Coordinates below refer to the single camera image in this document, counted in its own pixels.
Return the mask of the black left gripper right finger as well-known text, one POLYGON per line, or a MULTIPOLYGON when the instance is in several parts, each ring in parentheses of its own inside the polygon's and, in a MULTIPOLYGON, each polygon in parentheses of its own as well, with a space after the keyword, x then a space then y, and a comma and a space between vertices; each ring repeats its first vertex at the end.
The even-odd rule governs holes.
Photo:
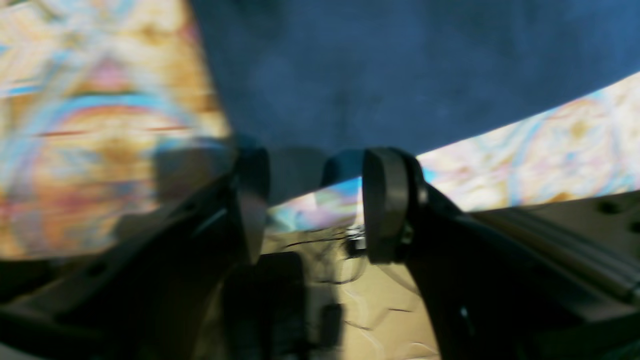
POLYGON ((639 262, 518 209, 472 215, 418 160, 370 148, 366 255, 403 264, 443 360, 637 360, 639 262))

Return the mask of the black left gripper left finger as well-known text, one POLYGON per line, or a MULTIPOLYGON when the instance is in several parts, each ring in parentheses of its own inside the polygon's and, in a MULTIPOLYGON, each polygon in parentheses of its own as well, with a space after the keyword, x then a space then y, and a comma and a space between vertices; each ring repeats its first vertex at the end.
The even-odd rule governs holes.
POLYGON ((217 290, 258 262, 270 160, 243 150, 229 171, 156 222, 1 306, 1 342, 48 360, 190 360, 217 290))

